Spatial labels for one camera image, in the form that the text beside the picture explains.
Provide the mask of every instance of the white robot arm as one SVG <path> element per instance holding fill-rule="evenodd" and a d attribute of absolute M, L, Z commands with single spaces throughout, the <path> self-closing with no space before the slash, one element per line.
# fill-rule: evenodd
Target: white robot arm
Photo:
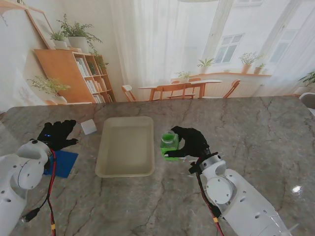
<path fill-rule="evenodd" d="M 15 154 L 0 157 L 0 235 L 7 236 L 18 222 L 27 201 L 27 191 L 35 188 L 51 155 L 49 147 L 33 140 Z"/>
<path fill-rule="evenodd" d="M 270 202 L 218 155 L 200 168 L 209 198 L 238 236 L 291 236 Z"/>

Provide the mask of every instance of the picture frame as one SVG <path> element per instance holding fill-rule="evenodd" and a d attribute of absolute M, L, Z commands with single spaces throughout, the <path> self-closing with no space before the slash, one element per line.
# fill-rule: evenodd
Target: picture frame
<path fill-rule="evenodd" d="M 26 9 L 26 13 L 29 16 L 31 22 L 39 33 L 40 37 L 44 41 L 48 49 L 55 49 L 55 44 L 52 39 L 50 39 L 50 33 L 53 33 L 53 29 L 48 22 L 45 13 L 33 7 Z"/>

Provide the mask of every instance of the red cable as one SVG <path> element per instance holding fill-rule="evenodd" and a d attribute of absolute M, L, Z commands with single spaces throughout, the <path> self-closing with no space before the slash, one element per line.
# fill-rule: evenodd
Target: red cable
<path fill-rule="evenodd" d="M 209 210 L 211 212 L 212 218 L 214 220 L 216 217 L 215 217 L 215 215 L 213 214 L 213 212 L 211 210 L 211 207 L 210 207 L 210 205 L 208 203 L 209 200 L 207 199 L 207 197 L 205 195 L 205 192 L 203 190 L 201 179 L 200 179 L 200 175 L 198 173 L 196 173 L 196 175 L 197 175 L 198 184 L 199 184 L 199 187 L 200 187 L 200 190 L 201 190 L 201 196 L 202 196 L 203 200 L 205 201 L 205 203 L 207 204 L 207 206 L 208 206 L 208 208 L 209 208 Z M 220 226 L 219 222 L 215 222 L 215 225 L 216 225 L 218 231 L 220 232 L 221 236 L 224 236 L 224 233 L 223 233 L 223 231 L 221 229 L 221 226 Z"/>
<path fill-rule="evenodd" d="M 54 165 L 53 165 L 53 173 L 52 173 L 52 177 L 50 179 L 50 183 L 49 183 L 49 188 L 48 188 L 48 196 L 50 197 L 50 194 L 51 194 L 51 191 L 53 189 L 53 184 L 54 184 L 54 180 L 55 180 L 55 177 L 56 177 L 56 169 L 57 169 L 57 159 L 56 159 L 56 154 L 55 152 L 50 149 L 51 153 L 53 154 L 53 158 L 54 158 Z M 47 202 L 48 202 L 48 205 L 49 205 L 49 208 L 50 208 L 50 223 L 52 225 L 52 235 L 53 236 L 56 236 L 56 226 L 55 226 L 55 219 L 54 219 L 54 213 L 53 213 L 53 207 L 51 206 L 51 203 L 50 203 L 50 199 L 47 199 Z"/>

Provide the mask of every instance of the plant pot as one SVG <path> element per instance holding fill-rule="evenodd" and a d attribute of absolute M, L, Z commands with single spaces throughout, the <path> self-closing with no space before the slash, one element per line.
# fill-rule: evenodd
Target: plant pot
<path fill-rule="evenodd" d="M 69 39 L 68 39 L 68 38 L 65 38 L 65 39 L 64 39 L 64 41 L 65 41 L 65 43 L 67 44 L 67 47 L 71 47 L 71 44 L 70 44 L 70 42 L 69 42 Z"/>
<path fill-rule="evenodd" d="M 295 95 L 302 95 L 305 92 L 311 91 L 312 87 L 298 87 L 297 90 L 293 93 Z"/>
<path fill-rule="evenodd" d="M 181 84 L 188 83 L 189 78 L 178 78 L 177 80 L 181 81 Z"/>
<path fill-rule="evenodd" d="M 207 66 L 201 66 L 201 67 L 199 68 L 199 74 L 200 74 L 200 75 L 206 74 L 207 69 L 208 69 Z"/>
<path fill-rule="evenodd" d="M 50 105 L 58 105 L 56 102 L 54 102 L 53 100 L 46 100 L 45 101 L 46 105 L 50 106 Z"/>
<path fill-rule="evenodd" d="M 251 64 L 244 64 L 242 69 L 242 74 L 247 74 L 248 70 L 250 69 L 252 65 Z"/>
<path fill-rule="evenodd" d="M 67 104 L 67 100 L 64 97 L 62 97 L 62 96 L 56 96 L 56 97 L 52 98 L 52 100 L 54 102 L 56 102 L 57 104 L 60 104 L 60 105 Z"/>
<path fill-rule="evenodd" d="M 262 67 L 256 67 L 254 70 L 254 74 L 258 75 L 261 70 L 262 70 Z"/>
<path fill-rule="evenodd" d="M 89 53 L 88 41 L 85 37 L 68 37 L 73 48 L 81 48 L 83 53 Z"/>
<path fill-rule="evenodd" d="M 64 49 L 69 50 L 67 47 L 67 43 L 64 41 L 53 40 L 56 49 Z"/>

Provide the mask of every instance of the black glove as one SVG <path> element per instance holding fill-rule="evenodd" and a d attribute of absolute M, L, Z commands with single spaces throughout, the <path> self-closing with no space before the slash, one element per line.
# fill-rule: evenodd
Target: black glove
<path fill-rule="evenodd" d="M 184 157 L 187 155 L 202 157 L 206 154 L 209 145 L 200 131 L 194 128 L 182 128 L 179 126 L 175 126 L 172 130 L 178 134 L 179 141 L 181 139 L 185 140 L 185 145 L 180 150 L 167 151 L 165 154 L 168 154 L 170 157 Z"/>
<path fill-rule="evenodd" d="M 75 120 L 65 120 L 64 122 L 57 121 L 53 125 L 45 123 L 43 130 L 40 132 L 37 140 L 46 143 L 49 148 L 54 151 L 61 150 L 65 147 L 77 144 L 77 139 L 68 140 L 68 135 L 72 132 L 75 126 Z"/>

